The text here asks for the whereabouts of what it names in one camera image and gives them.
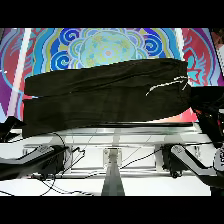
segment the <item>pants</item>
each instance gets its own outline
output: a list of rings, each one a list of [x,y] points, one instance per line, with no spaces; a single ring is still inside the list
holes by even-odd
[[[145,122],[190,105],[187,62],[143,59],[27,78],[23,137],[108,122]]]

